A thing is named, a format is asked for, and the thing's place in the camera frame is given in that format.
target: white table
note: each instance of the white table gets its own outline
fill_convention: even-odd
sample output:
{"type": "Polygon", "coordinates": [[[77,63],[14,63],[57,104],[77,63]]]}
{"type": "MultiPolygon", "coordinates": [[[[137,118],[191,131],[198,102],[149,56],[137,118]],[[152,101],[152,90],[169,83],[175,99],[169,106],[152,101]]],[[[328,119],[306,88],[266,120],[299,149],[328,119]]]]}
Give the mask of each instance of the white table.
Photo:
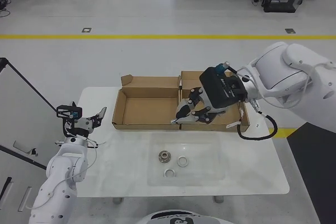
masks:
{"type": "MultiPolygon", "coordinates": [[[[196,195],[286,194],[290,188],[271,139],[245,141],[237,133],[204,132],[216,135],[221,145],[225,177],[215,185],[152,186],[148,184],[151,136],[160,132],[116,130],[112,123],[116,96],[120,87],[88,87],[78,106],[83,116],[92,116],[107,107],[101,127],[90,138],[100,145],[97,161],[77,184],[78,197],[164,197],[196,195]]],[[[264,118],[246,104],[250,119],[245,136],[259,137],[269,133],[264,118]]],[[[88,162],[95,157],[88,151],[88,162]]]]}

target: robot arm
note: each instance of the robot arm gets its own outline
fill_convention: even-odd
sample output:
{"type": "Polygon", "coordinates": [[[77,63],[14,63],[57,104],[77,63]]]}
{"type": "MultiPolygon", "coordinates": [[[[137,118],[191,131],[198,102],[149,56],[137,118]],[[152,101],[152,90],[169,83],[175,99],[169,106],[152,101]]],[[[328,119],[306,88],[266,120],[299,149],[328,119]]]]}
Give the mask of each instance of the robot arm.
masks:
{"type": "Polygon", "coordinates": [[[229,105],[236,102],[249,102],[258,112],[260,109],[256,100],[264,99],[272,104],[266,98],[275,97],[281,104],[272,104],[273,106],[290,109],[306,121],[336,133],[336,63],[302,45],[288,45],[283,42],[273,44],[266,48],[260,57],[238,71],[232,69],[228,63],[208,68],[201,75],[200,82],[202,87],[198,90],[203,90],[202,93],[207,95],[201,97],[206,110],[199,111],[198,116],[195,116],[197,111],[188,111],[185,105],[188,105],[190,110],[195,106],[189,96],[189,99],[182,100],[178,106],[173,123],[204,122],[201,117],[208,118],[211,122],[211,118],[214,119],[215,116],[210,113],[216,111],[207,108],[211,107],[212,101],[229,99],[226,105],[215,104],[218,108],[212,107],[219,109],[219,113],[224,113],[229,105]],[[222,77],[226,69],[234,76],[224,75],[221,82],[215,85],[210,83],[215,87],[214,94],[205,91],[206,85],[210,84],[202,76],[209,73],[210,78],[222,77]],[[240,82],[234,83],[237,77],[241,79],[242,86],[240,82]]]}
{"type": "Polygon", "coordinates": [[[101,125],[105,112],[106,108],[103,108],[95,116],[82,118],[82,108],[74,104],[57,108],[57,117],[63,118],[64,134],[67,138],[64,142],[56,142],[60,150],[48,163],[48,179],[41,186],[33,207],[29,208],[32,210],[29,223],[68,222],[77,196],[76,183],[84,180],[86,171],[90,168],[87,159],[90,142],[88,134],[101,125]]]}

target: cardboard box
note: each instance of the cardboard box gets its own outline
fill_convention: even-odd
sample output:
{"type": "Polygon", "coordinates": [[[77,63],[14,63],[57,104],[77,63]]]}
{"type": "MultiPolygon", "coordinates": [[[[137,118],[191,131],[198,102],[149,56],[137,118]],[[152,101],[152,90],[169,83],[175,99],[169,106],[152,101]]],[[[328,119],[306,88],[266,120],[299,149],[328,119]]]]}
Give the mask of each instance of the cardboard box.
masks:
{"type": "MultiPolygon", "coordinates": [[[[238,104],[232,105],[227,113],[217,116],[210,124],[171,124],[175,110],[183,98],[188,98],[190,90],[201,86],[199,76],[203,72],[181,72],[179,77],[121,77],[112,124],[116,129],[138,130],[216,130],[236,132],[236,126],[226,125],[239,121],[238,104]]],[[[249,127],[245,104],[240,104],[244,112],[241,131],[249,127]]],[[[200,102],[195,109],[200,110],[200,102]]]]}
{"type": "MultiPolygon", "coordinates": [[[[182,99],[188,98],[190,94],[190,90],[195,87],[200,87],[202,84],[200,83],[199,76],[202,74],[202,71],[182,71],[181,72],[181,96],[182,99]]],[[[226,76],[231,76],[230,72],[226,72],[226,76]]],[[[245,103],[240,104],[244,116],[241,120],[240,129],[242,132],[246,131],[250,125],[248,114],[246,112],[245,103]]],[[[203,108],[203,103],[199,102],[199,104],[195,107],[195,110],[200,110],[203,108]]],[[[231,128],[226,128],[226,125],[232,124],[234,122],[238,122],[240,119],[239,105],[234,104],[229,107],[225,114],[221,116],[216,116],[215,119],[210,124],[205,124],[201,122],[196,122],[195,124],[182,124],[181,130],[216,130],[222,132],[236,132],[236,126],[231,128]]]]}
{"type": "Polygon", "coordinates": [[[112,124],[116,129],[179,130],[179,77],[121,77],[112,124]]]}

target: metal washer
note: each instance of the metal washer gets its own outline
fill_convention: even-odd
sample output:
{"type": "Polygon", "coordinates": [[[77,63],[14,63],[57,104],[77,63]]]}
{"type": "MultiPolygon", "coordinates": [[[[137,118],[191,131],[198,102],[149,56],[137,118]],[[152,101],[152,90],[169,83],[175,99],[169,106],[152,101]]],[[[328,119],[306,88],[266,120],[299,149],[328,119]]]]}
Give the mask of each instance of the metal washer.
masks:
{"type": "Polygon", "coordinates": [[[188,159],[187,159],[185,156],[179,156],[178,159],[177,159],[177,164],[178,164],[178,166],[180,166],[180,167],[186,167],[186,166],[188,166],[188,159]],[[181,162],[179,162],[179,160],[180,160],[181,158],[184,158],[184,159],[186,160],[186,163],[182,164],[181,162]]]}
{"type": "Polygon", "coordinates": [[[163,176],[166,178],[167,177],[167,172],[172,171],[173,172],[173,177],[175,177],[175,171],[173,169],[166,169],[163,173],[163,176]]]}

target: yellow floor line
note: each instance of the yellow floor line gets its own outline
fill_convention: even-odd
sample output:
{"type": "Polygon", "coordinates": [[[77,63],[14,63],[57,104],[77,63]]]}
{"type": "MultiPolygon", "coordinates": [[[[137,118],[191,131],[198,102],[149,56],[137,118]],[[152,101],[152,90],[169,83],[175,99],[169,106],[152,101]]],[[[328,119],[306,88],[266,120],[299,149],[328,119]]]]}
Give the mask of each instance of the yellow floor line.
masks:
{"type": "MultiPolygon", "coordinates": [[[[278,133],[274,136],[274,138],[287,138],[290,134],[296,131],[297,128],[278,128],[278,133]]],[[[274,131],[273,128],[269,128],[270,134],[274,131]]]]}
{"type": "Polygon", "coordinates": [[[0,39],[336,40],[336,35],[0,34],[0,39]]]}

